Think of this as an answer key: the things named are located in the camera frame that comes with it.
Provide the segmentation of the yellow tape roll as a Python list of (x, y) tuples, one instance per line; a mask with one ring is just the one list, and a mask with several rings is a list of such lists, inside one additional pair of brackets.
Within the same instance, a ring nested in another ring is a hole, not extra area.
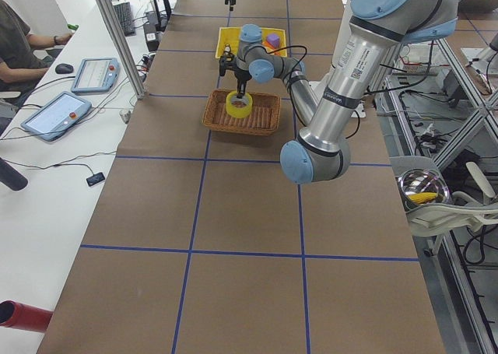
[(226, 112), (238, 119), (248, 117), (252, 112), (253, 99), (249, 93), (244, 95), (232, 91), (226, 96)]

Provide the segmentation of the yellow woven basket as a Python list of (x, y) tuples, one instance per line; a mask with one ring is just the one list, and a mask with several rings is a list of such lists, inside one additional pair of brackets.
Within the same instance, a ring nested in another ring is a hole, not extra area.
[[(240, 27), (220, 27), (219, 28), (219, 36), (218, 42), (216, 46), (215, 59), (219, 59), (223, 54), (223, 48), (226, 44), (229, 44), (232, 49), (232, 53), (236, 54), (239, 45), (239, 37), (240, 37), (241, 28)], [(276, 28), (261, 28), (261, 38), (262, 41), (265, 40), (266, 36), (270, 33), (278, 34), (281, 41), (281, 47), (278, 48), (280, 51), (281, 57), (286, 57), (287, 53), (284, 50), (286, 46), (286, 31), (283, 29)]]

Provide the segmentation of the brown wicker basket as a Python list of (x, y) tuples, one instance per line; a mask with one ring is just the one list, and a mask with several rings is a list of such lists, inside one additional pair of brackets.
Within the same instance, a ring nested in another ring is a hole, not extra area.
[(215, 89), (205, 106), (202, 123), (212, 131), (222, 131), (242, 135), (266, 136), (279, 127), (281, 99), (268, 93), (246, 93), (252, 99), (251, 112), (243, 118), (232, 117), (226, 112), (227, 97), (235, 101), (237, 92), (228, 89)]

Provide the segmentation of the toy panda figurine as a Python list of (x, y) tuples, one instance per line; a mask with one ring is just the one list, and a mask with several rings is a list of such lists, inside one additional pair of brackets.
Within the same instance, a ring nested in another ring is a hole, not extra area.
[(230, 57), (232, 55), (233, 55), (233, 53), (232, 53), (231, 46), (229, 44), (226, 44), (223, 48), (223, 57)]

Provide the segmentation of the toy carrot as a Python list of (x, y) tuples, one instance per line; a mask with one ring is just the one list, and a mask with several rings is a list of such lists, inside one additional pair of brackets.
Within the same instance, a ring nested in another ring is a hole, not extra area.
[(280, 51), (277, 47), (272, 46), (268, 41), (263, 40), (262, 45), (268, 54), (280, 55)]

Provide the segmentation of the purple foam block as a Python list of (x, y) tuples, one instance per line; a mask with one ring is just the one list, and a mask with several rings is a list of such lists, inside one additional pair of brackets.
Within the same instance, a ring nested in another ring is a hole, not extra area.
[(281, 41), (278, 34), (270, 33), (266, 36), (265, 42), (273, 49), (278, 49), (281, 47)]

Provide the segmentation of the black keyboard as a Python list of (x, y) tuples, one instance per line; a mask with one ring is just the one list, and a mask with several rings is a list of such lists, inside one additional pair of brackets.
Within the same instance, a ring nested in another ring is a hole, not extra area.
[(130, 2), (114, 2), (113, 8), (124, 35), (135, 35), (135, 19)]

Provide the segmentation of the teach pendant far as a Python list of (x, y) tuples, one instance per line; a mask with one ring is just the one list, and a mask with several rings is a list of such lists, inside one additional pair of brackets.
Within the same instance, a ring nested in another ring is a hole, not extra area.
[(84, 58), (81, 61), (71, 91), (74, 94), (106, 93), (120, 72), (116, 58)]

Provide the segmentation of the teach pendant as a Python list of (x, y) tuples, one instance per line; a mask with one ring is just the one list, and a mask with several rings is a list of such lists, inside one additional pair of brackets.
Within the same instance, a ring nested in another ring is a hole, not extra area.
[(116, 58), (84, 58), (81, 61), (71, 91), (74, 94), (106, 93), (120, 72)]
[(21, 128), (46, 142), (52, 142), (83, 119), (91, 106), (88, 100), (63, 92), (30, 115)]

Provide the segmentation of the small black phone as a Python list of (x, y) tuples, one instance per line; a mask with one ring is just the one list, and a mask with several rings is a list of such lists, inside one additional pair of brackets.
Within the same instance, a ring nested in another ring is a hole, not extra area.
[(105, 176), (102, 172), (95, 173), (91, 175), (90, 177), (86, 178), (86, 183), (89, 187), (93, 187), (101, 182), (105, 181)]

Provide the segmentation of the black computer mouse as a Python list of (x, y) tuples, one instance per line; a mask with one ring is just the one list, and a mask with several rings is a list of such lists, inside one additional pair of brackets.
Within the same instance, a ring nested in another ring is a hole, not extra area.
[(70, 64), (61, 63), (55, 66), (55, 73), (59, 75), (71, 74), (74, 72), (74, 67)]

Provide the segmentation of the teach pendant near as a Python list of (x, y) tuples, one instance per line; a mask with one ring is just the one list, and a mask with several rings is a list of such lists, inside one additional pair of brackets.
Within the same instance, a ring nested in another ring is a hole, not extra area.
[(46, 142), (52, 142), (83, 119), (91, 106), (88, 100), (63, 92), (30, 115), (21, 128)]

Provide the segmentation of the steel bowl with corn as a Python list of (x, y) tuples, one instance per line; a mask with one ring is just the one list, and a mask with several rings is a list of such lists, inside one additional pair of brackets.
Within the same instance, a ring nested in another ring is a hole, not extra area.
[(397, 178), (405, 211), (432, 203), (451, 202), (450, 189), (434, 170), (411, 169)]

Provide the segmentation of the seated person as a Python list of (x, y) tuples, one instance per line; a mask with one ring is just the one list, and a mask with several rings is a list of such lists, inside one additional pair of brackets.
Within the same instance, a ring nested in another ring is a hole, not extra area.
[(1, 1), (1, 91), (19, 92), (8, 101), (21, 107), (31, 91), (44, 77), (54, 58), (38, 58), (34, 52), (66, 45), (71, 33), (42, 36), (31, 33), (31, 29), (16, 11)]

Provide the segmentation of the red bottle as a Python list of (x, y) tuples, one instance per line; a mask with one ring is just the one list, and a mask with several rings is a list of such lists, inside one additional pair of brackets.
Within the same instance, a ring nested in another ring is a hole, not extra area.
[(1, 326), (44, 333), (53, 312), (11, 300), (1, 302)]

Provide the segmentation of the aluminium frame post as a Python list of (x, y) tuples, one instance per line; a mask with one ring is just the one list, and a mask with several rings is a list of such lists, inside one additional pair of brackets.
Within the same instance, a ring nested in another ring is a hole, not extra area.
[(139, 77), (135, 61), (125, 39), (125, 35), (121, 29), (121, 24), (119, 23), (114, 12), (112, 1), (95, 1), (100, 10), (100, 14), (103, 18), (107, 31), (110, 34), (110, 38), (112, 39), (114, 46), (119, 54), (121, 64), (127, 74), (128, 80), (135, 92), (135, 96), (138, 100), (141, 100), (146, 94), (145, 87), (143, 86), (142, 80)]

